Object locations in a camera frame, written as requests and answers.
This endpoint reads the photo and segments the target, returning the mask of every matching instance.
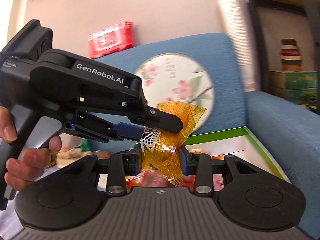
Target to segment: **striped vase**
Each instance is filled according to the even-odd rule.
[[[301,54],[295,39],[281,40],[282,71],[302,71]]]

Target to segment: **sofa backrest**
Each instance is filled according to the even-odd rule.
[[[199,34],[155,42],[106,55],[97,61],[135,73],[142,63],[165,53],[178,53],[193,58],[211,77],[215,94],[213,110],[206,123],[195,134],[245,126],[245,102],[239,65],[230,38],[224,33]],[[97,115],[113,123],[129,122],[123,117]],[[114,143],[103,148],[116,150]]]

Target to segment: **gray ribbed surface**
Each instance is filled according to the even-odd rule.
[[[209,198],[192,195],[188,188],[134,188],[124,197],[111,198],[102,212],[78,228],[59,232],[25,229],[14,240],[307,240],[298,228],[257,232],[225,218]]]

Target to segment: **blue chair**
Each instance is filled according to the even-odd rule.
[[[195,134],[247,126],[269,150],[290,181],[307,200],[299,227],[320,237],[320,117],[300,106],[261,91],[244,92],[239,65],[230,38],[208,33],[138,46],[97,61],[135,73],[151,57],[164,53],[187,55],[210,75],[215,91],[213,111]],[[97,114],[113,123],[126,117]],[[94,149],[110,153],[128,149],[132,141],[91,142]]]

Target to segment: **finger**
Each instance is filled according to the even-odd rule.
[[[49,149],[52,153],[57,153],[61,150],[62,141],[60,136],[53,137],[49,142]]]
[[[44,169],[51,160],[51,152],[48,148],[24,149],[21,161],[27,166]]]
[[[43,174],[43,169],[30,167],[24,162],[16,159],[9,159],[6,163],[6,168],[17,178],[26,181],[33,181],[35,179],[38,179]]]
[[[18,136],[8,109],[0,106],[0,138],[7,143],[14,142]]]
[[[4,180],[10,187],[18,191],[21,191],[24,187],[32,183],[32,181],[20,179],[9,172],[4,175]]]

